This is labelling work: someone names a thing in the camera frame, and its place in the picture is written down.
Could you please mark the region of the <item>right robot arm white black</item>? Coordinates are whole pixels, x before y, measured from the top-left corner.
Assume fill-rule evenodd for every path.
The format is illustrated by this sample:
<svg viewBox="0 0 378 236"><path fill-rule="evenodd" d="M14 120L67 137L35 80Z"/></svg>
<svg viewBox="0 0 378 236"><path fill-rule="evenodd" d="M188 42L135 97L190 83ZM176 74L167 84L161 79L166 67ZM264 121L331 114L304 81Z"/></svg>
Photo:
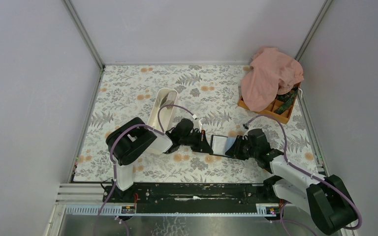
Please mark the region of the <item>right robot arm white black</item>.
<svg viewBox="0 0 378 236"><path fill-rule="evenodd" d="M250 129L244 136L228 138L222 151L229 158L254 159L260 168L272 174L263 181L265 196L299 207L327 235L361 220L341 178L306 172L288 160L285 152L272 148L261 129Z"/></svg>

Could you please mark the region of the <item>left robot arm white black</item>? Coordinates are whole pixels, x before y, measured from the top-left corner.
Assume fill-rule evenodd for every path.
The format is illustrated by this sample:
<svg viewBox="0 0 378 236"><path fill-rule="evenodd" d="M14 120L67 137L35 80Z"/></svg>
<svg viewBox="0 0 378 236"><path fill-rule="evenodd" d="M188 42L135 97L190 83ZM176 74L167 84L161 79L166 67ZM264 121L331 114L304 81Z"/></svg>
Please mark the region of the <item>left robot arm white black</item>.
<svg viewBox="0 0 378 236"><path fill-rule="evenodd" d="M213 153L204 130L195 128L193 122L182 119L175 127L162 133L145 124L141 118L133 118L106 138L109 158L114 164L113 184L121 191L134 184L133 163L145 151L170 154L180 146L193 152Z"/></svg>

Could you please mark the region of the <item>cream plastic oblong tray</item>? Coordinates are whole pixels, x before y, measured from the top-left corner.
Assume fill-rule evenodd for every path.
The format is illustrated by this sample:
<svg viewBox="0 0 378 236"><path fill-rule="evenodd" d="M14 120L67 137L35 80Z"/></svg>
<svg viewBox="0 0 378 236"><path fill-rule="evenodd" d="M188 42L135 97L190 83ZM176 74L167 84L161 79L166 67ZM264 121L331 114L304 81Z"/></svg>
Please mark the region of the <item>cream plastic oblong tray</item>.
<svg viewBox="0 0 378 236"><path fill-rule="evenodd" d="M165 97L166 94L172 91L176 92L178 95L178 92L175 89L171 89L171 88L161 88L157 92L157 96L155 98L152 111L147 121L148 126L154 128L155 130L161 131L162 133L164 133L166 130L171 128L172 119L174 118L176 111L172 106L164 107L160 111L161 107L163 107L163 106L160 106L160 101ZM164 135L158 134L157 132L155 132L155 135L157 136L157 138L148 147L146 151L152 154L162 154L168 151L173 144L172 141L168 138L168 136L165 134Z"/></svg>

